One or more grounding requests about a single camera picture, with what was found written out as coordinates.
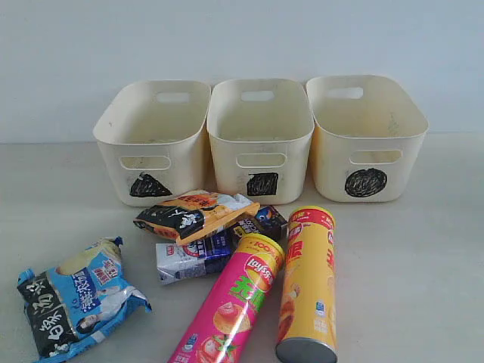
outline storage bin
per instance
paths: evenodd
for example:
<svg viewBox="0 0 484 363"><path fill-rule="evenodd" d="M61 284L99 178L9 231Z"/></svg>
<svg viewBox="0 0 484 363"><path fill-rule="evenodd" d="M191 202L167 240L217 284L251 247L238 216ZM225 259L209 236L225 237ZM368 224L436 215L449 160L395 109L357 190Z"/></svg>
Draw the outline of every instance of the storage bin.
<svg viewBox="0 0 484 363"><path fill-rule="evenodd" d="M152 206L203 188L209 99L210 86L192 81L137 82L114 98L93 132L122 202Z"/></svg>
<svg viewBox="0 0 484 363"><path fill-rule="evenodd" d="M398 198L428 130L405 91L382 76L331 76L306 84L316 120L310 164L316 188L340 202Z"/></svg>
<svg viewBox="0 0 484 363"><path fill-rule="evenodd" d="M304 88L288 79L233 79L213 89L207 128L219 191L284 204L303 191L314 131Z"/></svg>

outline pink chip can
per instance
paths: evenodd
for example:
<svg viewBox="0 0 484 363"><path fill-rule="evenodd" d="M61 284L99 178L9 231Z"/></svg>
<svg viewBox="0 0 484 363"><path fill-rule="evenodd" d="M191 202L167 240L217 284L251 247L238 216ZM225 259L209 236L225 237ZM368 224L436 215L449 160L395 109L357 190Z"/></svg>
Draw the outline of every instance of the pink chip can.
<svg viewBox="0 0 484 363"><path fill-rule="evenodd" d="M271 238L243 236L168 363L236 363L283 261Z"/></svg>

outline table surface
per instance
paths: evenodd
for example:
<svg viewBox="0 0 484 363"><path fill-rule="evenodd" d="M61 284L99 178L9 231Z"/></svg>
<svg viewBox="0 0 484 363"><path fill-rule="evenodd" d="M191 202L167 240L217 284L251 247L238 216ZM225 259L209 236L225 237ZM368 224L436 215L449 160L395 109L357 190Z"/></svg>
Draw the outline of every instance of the table surface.
<svg viewBox="0 0 484 363"><path fill-rule="evenodd" d="M37 359L17 275L42 272L99 237L124 237L126 278L153 312L135 312L72 360L165 362L216 275L161 286L160 239L134 227L96 144L0 145L0 361ZM484 356L484 135L428 135L406 192L390 203L335 203L310 177L297 202L327 207L337 230L340 361L481 362ZM281 276L240 362L277 362Z"/></svg>

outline bin handle hole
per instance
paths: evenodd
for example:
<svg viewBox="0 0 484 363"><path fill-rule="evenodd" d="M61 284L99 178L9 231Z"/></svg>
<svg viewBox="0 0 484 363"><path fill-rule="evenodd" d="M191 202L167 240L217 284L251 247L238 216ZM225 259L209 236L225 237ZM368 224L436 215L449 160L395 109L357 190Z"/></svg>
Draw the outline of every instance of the bin handle hole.
<svg viewBox="0 0 484 363"><path fill-rule="evenodd" d="M358 100L363 97L362 87L332 88L327 91L329 98L346 98L349 100Z"/></svg>
<svg viewBox="0 0 484 363"><path fill-rule="evenodd" d="M351 164L393 164L402 157L401 150L358 150L349 157Z"/></svg>
<svg viewBox="0 0 484 363"><path fill-rule="evenodd" d="M274 97L273 91L245 91L240 94L240 99L246 102L267 102Z"/></svg>
<svg viewBox="0 0 484 363"><path fill-rule="evenodd" d="M190 101L190 94L187 92L160 92L156 99L161 104L183 104Z"/></svg>
<svg viewBox="0 0 484 363"><path fill-rule="evenodd" d="M167 170L172 165L169 157L120 157L119 162L127 170Z"/></svg>
<svg viewBox="0 0 484 363"><path fill-rule="evenodd" d="M236 159L237 165L243 169L280 168L286 162L287 157L282 153L240 154Z"/></svg>

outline chip can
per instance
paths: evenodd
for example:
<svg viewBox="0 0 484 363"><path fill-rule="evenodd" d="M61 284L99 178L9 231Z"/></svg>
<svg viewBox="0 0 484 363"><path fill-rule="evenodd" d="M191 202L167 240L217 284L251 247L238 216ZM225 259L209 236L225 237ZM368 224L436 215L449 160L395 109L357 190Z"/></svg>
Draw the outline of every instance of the chip can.
<svg viewBox="0 0 484 363"><path fill-rule="evenodd" d="M283 363L335 363L334 218L318 206L289 219L275 351Z"/></svg>
<svg viewBox="0 0 484 363"><path fill-rule="evenodd" d="M283 262L271 238L244 235L168 363L236 363Z"/></svg>

